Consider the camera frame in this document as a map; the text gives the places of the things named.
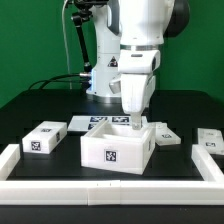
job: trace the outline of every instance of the cable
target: cable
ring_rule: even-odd
[[[67,60],[67,70],[68,70],[68,74],[71,74],[69,49],[68,49],[67,34],[66,34],[66,27],[65,27],[65,8],[69,1],[70,0],[65,0],[63,8],[62,8],[62,28],[63,28],[64,45],[65,45],[65,53],[66,53],[66,60]]]
[[[64,79],[64,78],[72,78],[72,77],[79,77],[79,73],[76,74],[67,74],[67,75],[59,75],[59,76],[55,76],[51,79],[46,80],[40,87],[39,89],[43,89],[46,85],[48,85],[51,81],[53,80],[57,80],[57,79]]]
[[[39,83],[42,83],[42,82],[47,82],[47,81],[50,81],[50,82],[63,82],[63,83],[69,83],[69,82],[72,82],[72,83],[87,83],[88,81],[62,81],[62,80],[39,80],[37,82],[34,82],[29,88],[28,90],[31,90],[33,86],[39,84]]]

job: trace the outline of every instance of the white box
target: white box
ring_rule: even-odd
[[[0,155],[0,180],[6,180],[20,159],[20,148],[10,144]]]
[[[224,142],[219,130],[198,128],[198,144],[210,154],[224,155]]]
[[[81,165],[142,174],[154,148],[154,126],[133,130],[102,120],[81,137]]]
[[[66,135],[66,123],[44,121],[23,138],[23,151],[49,154]]]
[[[181,144],[181,138],[172,132],[166,123],[156,123],[156,143],[159,146]]]

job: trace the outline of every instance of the black and white tag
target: black and white tag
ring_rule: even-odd
[[[41,132],[50,132],[52,129],[47,129],[47,128],[44,128],[41,130]]]
[[[206,142],[205,145],[208,147],[216,147],[216,144],[214,142]]]
[[[90,122],[100,122],[103,119],[107,120],[107,117],[91,117]]]
[[[91,130],[92,128],[94,128],[96,126],[96,124],[89,124],[88,126],[88,130]]]
[[[38,141],[31,142],[31,150],[32,151],[41,151],[41,144]]]
[[[56,134],[56,141],[59,142],[61,140],[61,137],[60,137],[60,132],[58,132]]]
[[[112,117],[112,122],[113,123],[129,123],[130,118],[129,117]]]
[[[105,150],[105,161],[106,162],[117,162],[117,151]]]
[[[118,67],[118,63],[117,63],[117,60],[116,60],[115,57],[113,57],[113,58],[110,60],[110,62],[109,62],[109,64],[108,64],[108,67]]]
[[[169,134],[162,135],[162,136],[163,136],[163,138],[172,138],[172,136],[171,136],[171,135],[169,135]]]

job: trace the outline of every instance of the green backdrop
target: green backdrop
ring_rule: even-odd
[[[66,74],[62,35],[63,0],[0,1],[0,107],[33,82]],[[224,1],[189,0],[191,20],[177,38],[161,47],[158,89],[201,90],[224,103]],[[80,48],[66,10],[72,72],[82,70]],[[92,23],[84,25],[90,60],[96,62]],[[50,88],[69,88],[52,84]]]

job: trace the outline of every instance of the black tabletop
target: black tabletop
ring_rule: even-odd
[[[156,146],[143,175],[84,168],[80,165],[80,136],[71,132],[50,155],[21,151],[9,180],[200,180],[191,161],[197,128],[224,131],[224,108],[198,91],[156,91],[144,112],[149,122],[166,122],[182,143]],[[77,90],[32,90],[0,109],[0,150],[21,144],[42,121],[70,123],[74,115],[124,115],[120,104],[87,100]],[[213,156],[224,169],[224,159]],[[1,206],[0,220],[23,223],[221,223],[222,206]]]

